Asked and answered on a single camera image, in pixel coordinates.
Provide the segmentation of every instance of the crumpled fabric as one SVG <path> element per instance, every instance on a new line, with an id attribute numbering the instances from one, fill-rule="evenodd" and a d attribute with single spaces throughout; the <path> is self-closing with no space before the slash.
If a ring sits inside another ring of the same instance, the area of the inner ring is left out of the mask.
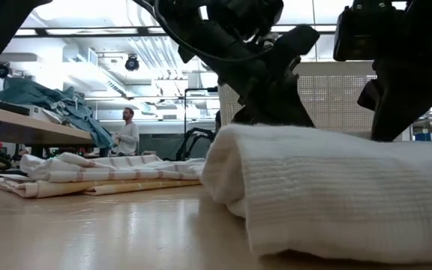
<path id="1" fill-rule="evenodd" d="M 98 148 L 113 146 L 111 134 L 92 118 L 93 110 L 73 87 L 64 91 L 49 89 L 30 79 L 7 78 L 4 80 L 4 90 L 0 91 L 0 101 L 35 105 L 60 115 L 73 126 L 91 134 Z"/>

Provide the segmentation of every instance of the cloth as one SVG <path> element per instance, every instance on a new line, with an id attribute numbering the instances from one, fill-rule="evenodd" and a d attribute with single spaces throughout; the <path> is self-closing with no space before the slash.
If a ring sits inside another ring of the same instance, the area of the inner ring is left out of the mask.
<path id="1" fill-rule="evenodd" d="M 118 154 L 134 155 L 140 142 L 140 132 L 138 126 L 134 123 L 126 124 L 119 131 Z"/>
<path id="2" fill-rule="evenodd" d="M 107 148 L 114 144 L 111 134 L 92 118 L 92 109 L 86 106 L 86 102 L 72 87 L 59 91 L 30 79 L 7 78 L 4 79 L 4 90 L 0 91 L 0 101 L 35 105 L 57 113 L 64 119 L 63 122 L 69 122 L 70 125 L 89 132 L 98 148 Z"/>
<path id="3" fill-rule="evenodd" d="M 52 183 L 48 181 L 18 181 L 0 177 L 0 189 L 15 193 L 23 198 L 47 198 L 75 193 L 87 195 L 120 194 L 134 191 L 148 191 L 161 188 L 176 188 L 199 185 L 199 181 L 172 181 L 169 179 L 84 181 L 77 183 Z"/>
<path id="4" fill-rule="evenodd" d="M 246 217 L 252 251 L 432 262 L 432 142 L 378 143 L 303 127 L 229 125 L 201 182 Z"/>
<path id="5" fill-rule="evenodd" d="M 134 179 L 198 180 L 200 175 L 194 167 L 203 162 L 200 159 L 162 161 L 155 155 L 86 160 L 64 153 L 49 160 L 25 154 L 19 166 L 31 180 L 65 183 Z"/>

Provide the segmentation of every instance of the white shirt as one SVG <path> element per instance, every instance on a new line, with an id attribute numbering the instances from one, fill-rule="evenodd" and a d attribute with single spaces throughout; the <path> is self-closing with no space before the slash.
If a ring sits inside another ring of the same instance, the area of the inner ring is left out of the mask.
<path id="1" fill-rule="evenodd" d="M 119 131 L 121 139 L 119 139 L 117 153 L 125 155 L 134 155 L 140 142 L 140 132 L 138 126 L 134 123 L 126 124 L 121 131 Z"/>

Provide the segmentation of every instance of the perforated panel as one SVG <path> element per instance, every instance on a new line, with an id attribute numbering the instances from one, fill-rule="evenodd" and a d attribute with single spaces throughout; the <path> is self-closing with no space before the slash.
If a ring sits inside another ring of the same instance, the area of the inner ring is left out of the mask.
<path id="1" fill-rule="evenodd" d="M 239 96 L 228 85 L 219 85 L 217 87 L 219 94 L 221 126 L 228 125 L 233 116 L 242 108 L 238 103 Z"/>
<path id="2" fill-rule="evenodd" d="M 373 112 L 356 101 L 366 82 L 376 78 L 369 62 L 303 63 L 298 92 L 317 128 L 342 133 L 371 131 Z M 220 87 L 221 124 L 231 122 L 241 106 L 227 85 Z"/>

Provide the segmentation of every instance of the wooden shelf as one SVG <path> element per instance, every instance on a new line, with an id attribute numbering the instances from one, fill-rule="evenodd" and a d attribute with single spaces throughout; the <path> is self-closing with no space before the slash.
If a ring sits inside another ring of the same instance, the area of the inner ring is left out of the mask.
<path id="1" fill-rule="evenodd" d="M 89 132 L 0 109 L 0 141 L 44 145 L 92 145 Z"/>

